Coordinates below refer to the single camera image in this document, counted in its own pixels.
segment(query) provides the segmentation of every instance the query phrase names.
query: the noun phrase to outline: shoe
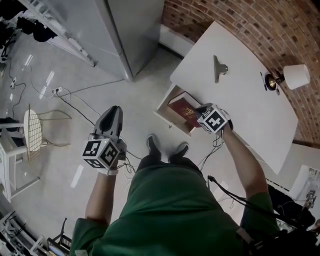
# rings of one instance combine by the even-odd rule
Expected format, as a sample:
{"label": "shoe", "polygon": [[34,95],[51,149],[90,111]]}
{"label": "shoe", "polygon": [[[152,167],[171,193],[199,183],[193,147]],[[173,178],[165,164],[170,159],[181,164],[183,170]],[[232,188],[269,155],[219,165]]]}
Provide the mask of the shoe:
{"label": "shoe", "polygon": [[161,152],[159,150],[159,140],[156,135],[150,134],[146,139],[146,146],[149,151],[149,155],[155,155],[157,157],[161,157]]}
{"label": "shoe", "polygon": [[169,157],[169,162],[172,158],[183,158],[189,151],[189,144],[187,142],[182,142],[176,151]]}

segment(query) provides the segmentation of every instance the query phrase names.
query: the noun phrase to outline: white table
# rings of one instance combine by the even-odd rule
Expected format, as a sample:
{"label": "white table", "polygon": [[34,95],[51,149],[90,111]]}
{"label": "white table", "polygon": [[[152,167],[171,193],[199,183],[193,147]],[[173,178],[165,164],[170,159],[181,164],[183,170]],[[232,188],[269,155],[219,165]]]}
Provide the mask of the white table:
{"label": "white table", "polygon": [[0,124],[0,128],[2,129],[0,138],[0,180],[3,185],[3,194],[9,203],[11,203],[13,197],[40,180],[39,177],[36,177],[19,188],[16,186],[17,155],[27,152],[27,147],[17,147],[7,131],[7,128],[23,126],[23,123]]}
{"label": "white table", "polygon": [[[214,55],[228,66],[218,83]],[[298,118],[281,89],[279,95],[265,91],[260,72],[268,73],[258,58],[213,22],[173,72],[171,81],[202,103],[215,103],[226,110],[238,135],[278,174]]]}

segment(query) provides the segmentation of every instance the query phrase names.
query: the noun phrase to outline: white baseboard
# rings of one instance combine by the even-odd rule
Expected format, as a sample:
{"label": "white baseboard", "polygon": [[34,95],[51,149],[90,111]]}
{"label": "white baseboard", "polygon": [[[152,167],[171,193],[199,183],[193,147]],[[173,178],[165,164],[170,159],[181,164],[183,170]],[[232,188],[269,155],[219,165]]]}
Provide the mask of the white baseboard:
{"label": "white baseboard", "polygon": [[194,42],[180,35],[165,25],[161,25],[159,42],[181,56],[186,56],[194,46]]}

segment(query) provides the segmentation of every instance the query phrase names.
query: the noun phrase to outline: wire chair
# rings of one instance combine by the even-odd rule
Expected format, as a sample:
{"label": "wire chair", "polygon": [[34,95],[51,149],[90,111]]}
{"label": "wire chair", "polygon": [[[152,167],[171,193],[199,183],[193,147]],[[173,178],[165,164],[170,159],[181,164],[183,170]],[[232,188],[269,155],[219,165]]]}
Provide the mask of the wire chair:
{"label": "wire chair", "polygon": [[[27,148],[27,158],[30,162],[33,160],[37,155],[39,155],[40,150],[42,147],[47,145],[53,145],[56,147],[64,147],[70,145],[70,143],[52,143],[49,140],[45,139],[43,136],[43,121],[52,121],[52,120],[68,120],[72,119],[71,116],[66,114],[60,110],[52,110],[45,113],[37,114],[32,109],[28,109],[28,118],[27,118],[27,131],[26,131],[26,148]],[[61,112],[67,116],[67,118],[52,118],[52,119],[42,119],[41,115],[48,114],[51,112]]]}

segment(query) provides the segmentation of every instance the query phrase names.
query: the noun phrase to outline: power strip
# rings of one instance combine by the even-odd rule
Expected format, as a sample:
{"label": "power strip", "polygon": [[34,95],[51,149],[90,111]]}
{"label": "power strip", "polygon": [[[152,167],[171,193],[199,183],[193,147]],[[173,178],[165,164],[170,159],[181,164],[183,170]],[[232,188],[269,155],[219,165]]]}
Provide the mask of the power strip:
{"label": "power strip", "polygon": [[57,93],[61,93],[62,90],[63,90],[62,87],[55,88],[55,89],[52,90],[52,94],[55,95]]}
{"label": "power strip", "polygon": [[13,90],[14,88],[16,88],[16,81],[17,81],[17,77],[15,77],[13,80],[12,80],[12,82],[11,82],[11,84],[10,84],[10,88]]}

